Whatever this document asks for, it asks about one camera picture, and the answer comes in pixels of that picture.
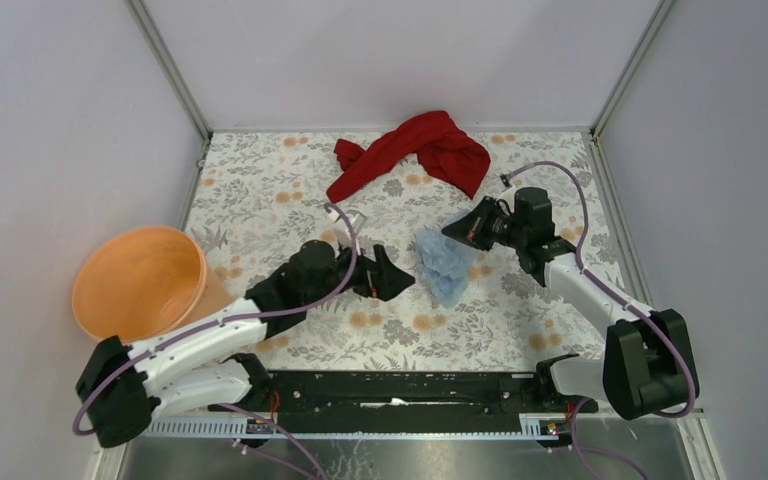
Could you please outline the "light blue plastic trash bag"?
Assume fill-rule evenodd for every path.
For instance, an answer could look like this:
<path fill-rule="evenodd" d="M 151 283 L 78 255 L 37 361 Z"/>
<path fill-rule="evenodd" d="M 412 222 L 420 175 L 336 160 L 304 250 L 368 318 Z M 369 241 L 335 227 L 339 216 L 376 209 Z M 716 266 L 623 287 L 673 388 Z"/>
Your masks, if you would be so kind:
<path fill-rule="evenodd" d="M 479 251 L 441 233 L 420 229 L 415 235 L 420 277 L 434 300 L 445 308 L 455 307 L 469 284 L 469 269 Z"/>

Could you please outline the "orange plastic trash bin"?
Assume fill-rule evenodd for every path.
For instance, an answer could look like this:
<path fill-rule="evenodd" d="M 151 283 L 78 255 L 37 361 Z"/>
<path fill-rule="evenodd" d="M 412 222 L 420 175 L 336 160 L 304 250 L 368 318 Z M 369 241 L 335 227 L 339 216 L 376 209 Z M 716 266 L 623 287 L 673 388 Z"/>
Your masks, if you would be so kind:
<path fill-rule="evenodd" d="M 233 301 L 191 236 L 148 226 L 114 237 L 89 256 L 71 306 L 89 336 L 117 335 L 128 344 L 189 325 Z"/>

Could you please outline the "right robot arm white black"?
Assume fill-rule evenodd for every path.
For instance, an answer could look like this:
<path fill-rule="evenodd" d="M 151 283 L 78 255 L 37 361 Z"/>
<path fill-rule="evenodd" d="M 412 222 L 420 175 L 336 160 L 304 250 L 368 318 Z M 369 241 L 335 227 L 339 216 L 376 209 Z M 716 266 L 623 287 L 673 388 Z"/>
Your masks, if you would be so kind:
<path fill-rule="evenodd" d="M 557 235 L 545 190 L 526 187 L 499 199 L 486 196 L 441 232 L 480 251 L 511 248 L 526 274 L 603 336 L 598 360 L 568 354 L 538 363 L 533 396 L 543 410 L 557 412 L 572 398 L 605 401 L 626 420 L 676 418 L 693 409 L 698 375 L 683 316 L 673 309 L 657 311 L 591 270 L 580 249 Z"/>

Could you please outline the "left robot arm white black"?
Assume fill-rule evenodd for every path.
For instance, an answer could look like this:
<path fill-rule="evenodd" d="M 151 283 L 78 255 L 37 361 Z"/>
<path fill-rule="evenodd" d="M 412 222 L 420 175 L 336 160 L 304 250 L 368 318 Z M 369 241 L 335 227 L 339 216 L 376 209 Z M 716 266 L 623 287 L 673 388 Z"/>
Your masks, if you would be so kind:
<path fill-rule="evenodd" d="M 261 409 L 271 387 L 259 363 L 233 361 L 218 370 L 202 364 L 293 328 L 309 310 L 347 290 L 387 302 L 414 285 L 414 276 L 398 268 L 382 245 L 374 245 L 373 253 L 367 258 L 357 247 L 308 241 L 243 297 L 189 326 L 130 345 L 118 336 L 102 340 L 76 384 L 82 405 L 74 434 L 92 435 L 111 448 L 165 413 L 218 403 Z"/>

